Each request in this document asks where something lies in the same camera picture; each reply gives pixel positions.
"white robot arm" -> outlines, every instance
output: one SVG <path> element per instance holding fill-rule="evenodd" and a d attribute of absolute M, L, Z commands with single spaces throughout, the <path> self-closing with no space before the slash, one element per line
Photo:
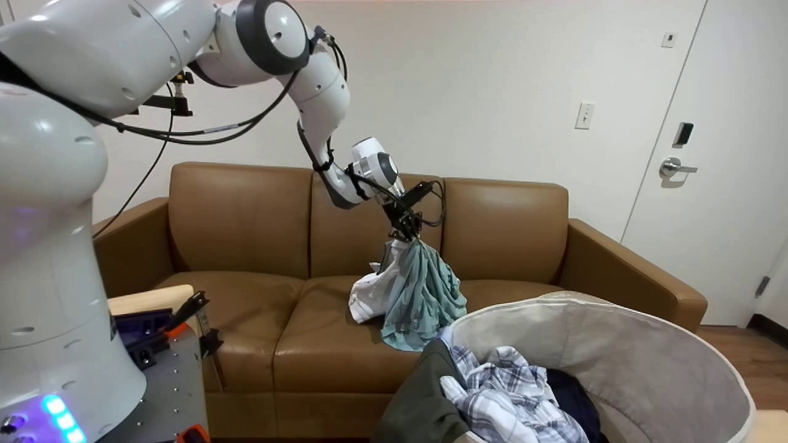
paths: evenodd
<path fill-rule="evenodd" d="M 146 376 L 110 333 L 92 247 L 92 198 L 107 175 L 92 124 L 135 111 L 184 68 L 216 86 L 287 85 L 333 202 L 384 196 L 391 224 L 420 229 L 415 196 L 400 201 L 374 139 L 346 170 L 333 164 L 347 85 L 322 33 L 309 33 L 288 4 L 46 4 L 0 27 L 0 443 L 44 433 L 42 423 L 64 426 L 37 440 L 98 440 L 142 399 Z"/>

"couch armrest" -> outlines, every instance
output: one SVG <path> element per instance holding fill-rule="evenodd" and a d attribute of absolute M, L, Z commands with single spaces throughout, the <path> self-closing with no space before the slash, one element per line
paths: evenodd
<path fill-rule="evenodd" d="M 557 283 L 698 330 L 706 299 L 593 226 L 571 219 Z"/>
<path fill-rule="evenodd" d="M 93 240 L 107 295 L 150 290 L 174 273 L 167 198 L 124 213 Z"/>

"floor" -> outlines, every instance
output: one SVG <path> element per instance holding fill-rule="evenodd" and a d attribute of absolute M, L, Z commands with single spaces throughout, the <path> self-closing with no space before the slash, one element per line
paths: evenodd
<path fill-rule="evenodd" d="M 788 347 L 740 327 L 701 327 L 700 337 L 732 360 L 759 410 L 788 412 Z"/>

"door handle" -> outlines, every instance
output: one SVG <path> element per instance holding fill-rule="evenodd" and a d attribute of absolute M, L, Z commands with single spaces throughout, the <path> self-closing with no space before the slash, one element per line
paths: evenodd
<path fill-rule="evenodd" d="M 678 160 L 678 159 L 668 159 L 668 160 L 661 166 L 661 175 L 663 175 L 663 177 L 672 177 L 672 175 L 678 175 L 678 173 L 698 173 L 698 167 L 688 167 L 688 166 L 682 166 L 682 160 Z"/>

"couch backrest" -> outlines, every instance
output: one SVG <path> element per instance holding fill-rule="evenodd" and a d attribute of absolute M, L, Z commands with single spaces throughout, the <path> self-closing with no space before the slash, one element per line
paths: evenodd
<path fill-rule="evenodd" d="M 188 272 L 309 277 L 312 173 L 183 164 L 171 181 L 171 234 Z"/>
<path fill-rule="evenodd" d="M 559 185 L 445 181 L 444 262 L 461 279 L 549 282 L 567 247 Z"/>
<path fill-rule="evenodd" d="M 401 175 L 407 189 L 424 175 Z M 427 219 L 438 219 L 442 201 L 424 198 L 417 207 Z M 383 257 L 390 240 L 390 219 L 376 202 L 352 209 L 338 209 L 320 177 L 312 181 L 312 224 L 310 224 L 310 277 L 363 277 L 369 273 L 369 262 Z M 421 229 L 421 240 L 442 252 L 442 226 Z"/>

